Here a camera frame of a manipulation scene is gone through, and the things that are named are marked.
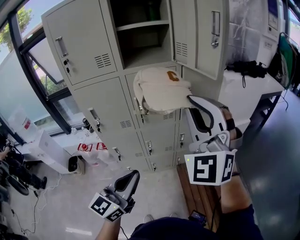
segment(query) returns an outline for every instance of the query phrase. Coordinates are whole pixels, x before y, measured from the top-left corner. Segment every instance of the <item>white cap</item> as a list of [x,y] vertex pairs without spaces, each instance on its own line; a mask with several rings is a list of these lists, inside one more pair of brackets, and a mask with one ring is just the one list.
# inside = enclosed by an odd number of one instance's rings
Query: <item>white cap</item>
[[138,71],[133,88],[140,105],[143,99],[150,111],[171,113],[176,109],[193,107],[187,95],[191,95],[191,83],[178,73],[164,67],[150,67]]

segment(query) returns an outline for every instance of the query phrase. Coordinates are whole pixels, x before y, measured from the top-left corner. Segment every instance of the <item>sleeve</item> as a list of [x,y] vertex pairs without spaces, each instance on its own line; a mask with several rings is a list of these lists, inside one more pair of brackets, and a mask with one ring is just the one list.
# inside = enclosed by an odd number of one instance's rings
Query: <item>sleeve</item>
[[217,230],[220,240],[263,240],[253,214],[252,204],[246,209],[223,214]]

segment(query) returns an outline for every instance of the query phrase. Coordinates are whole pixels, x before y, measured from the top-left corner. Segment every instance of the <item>cap brim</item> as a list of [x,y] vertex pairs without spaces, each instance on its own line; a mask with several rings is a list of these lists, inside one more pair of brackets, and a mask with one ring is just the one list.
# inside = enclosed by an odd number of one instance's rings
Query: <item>cap brim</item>
[[191,91],[180,86],[155,86],[143,84],[142,91],[146,103],[156,112],[172,112],[180,108],[190,108],[193,105],[187,96]]

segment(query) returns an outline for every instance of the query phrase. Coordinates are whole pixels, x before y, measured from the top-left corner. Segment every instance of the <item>navy blue shirt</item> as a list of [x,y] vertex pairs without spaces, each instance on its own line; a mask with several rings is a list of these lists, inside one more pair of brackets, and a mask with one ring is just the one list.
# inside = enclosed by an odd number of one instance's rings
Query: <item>navy blue shirt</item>
[[198,222],[164,217],[137,226],[130,240],[262,240],[253,214],[253,206],[250,205],[246,209],[221,215],[216,233]]

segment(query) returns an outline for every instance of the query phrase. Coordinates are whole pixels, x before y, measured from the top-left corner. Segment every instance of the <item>white shoe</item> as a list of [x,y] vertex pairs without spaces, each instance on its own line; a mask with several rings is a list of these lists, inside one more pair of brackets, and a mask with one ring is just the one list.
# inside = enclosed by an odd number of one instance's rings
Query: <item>white shoe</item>
[[172,213],[172,214],[170,215],[170,217],[171,217],[171,218],[180,218],[179,215],[178,215],[176,212]]
[[144,217],[144,223],[148,223],[148,222],[151,222],[153,220],[154,220],[154,218],[151,214],[148,214]]

